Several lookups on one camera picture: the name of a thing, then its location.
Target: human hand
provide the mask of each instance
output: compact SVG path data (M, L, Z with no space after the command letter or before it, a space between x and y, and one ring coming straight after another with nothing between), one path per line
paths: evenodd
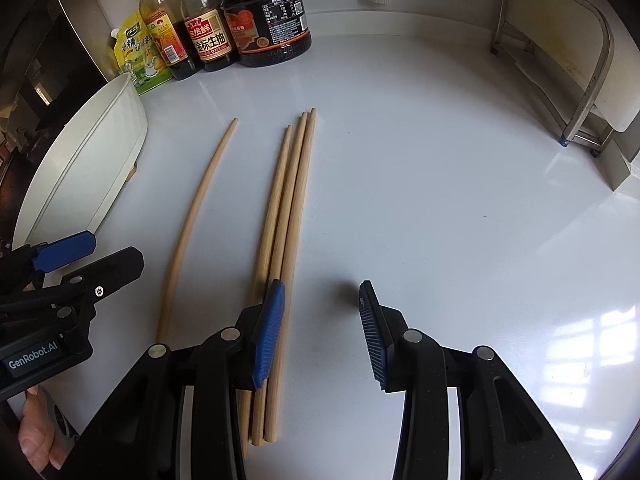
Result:
M60 469L66 458L66 447L60 432L47 416L47 398L37 386L26 392L18 443L25 457L39 473L49 462Z

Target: screw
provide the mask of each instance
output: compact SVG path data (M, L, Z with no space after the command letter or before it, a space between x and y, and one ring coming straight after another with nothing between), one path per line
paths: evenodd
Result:
M479 358L484 359L485 361L490 361L495 357L494 351L491 350L488 346L478 347L478 350L476 350L476 354L478 354Z
M420 341L422 341L422 334L413 329L407 330L404 334L402 334L402 337L409 343L419 343Z
M60 319L64 319L66 316L71 314L71 312L72 310L70 306L64 306L56 313L56 316L58 316Z
M236 327L230 326L220 332L220 337L225 341L235 341L240 337L240 331Z
M164 345L153 345L147 352L149 357L152 359L158 359L166 354L166 346Z

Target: dish rack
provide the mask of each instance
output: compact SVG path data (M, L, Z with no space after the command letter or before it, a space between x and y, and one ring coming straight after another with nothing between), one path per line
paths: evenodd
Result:
M573 1L591 12L600 23L602 30L602 49L593 75L578 102L572 92L563 88L557 78L545 69L546 63L540 61L540 57L545 56L542 49L534 40L507 22L509 0L500 1L500 17L495 29L491 53L504 54L504 57L525 76L528 85L562 130L558 139L560 144L566 147L569 142L578 142L587 146L591 150L591 155L598 156L613 133L613 127L594 110L594 102L613 59L613 34L606 17L592 3L587 0ZM524 42L524 48L503 41L503 35L513 38L516 42L519 41L520 44Z

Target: oil bottle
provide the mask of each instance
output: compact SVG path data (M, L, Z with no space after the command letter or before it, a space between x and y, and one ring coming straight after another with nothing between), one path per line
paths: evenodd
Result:
M180 0L182 17L196 47L204 70L214 72L238 61L238 50L231 37L222 0Z
M203 67L184 25L180 0L140 0L140 15L176 79L185 79Z

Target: nutrition facts table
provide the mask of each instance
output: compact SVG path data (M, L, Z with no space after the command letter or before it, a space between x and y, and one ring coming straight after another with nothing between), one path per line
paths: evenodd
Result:
M298 16L304 11L299 0L272 0L262 6L274 44L290 40L303 29Z

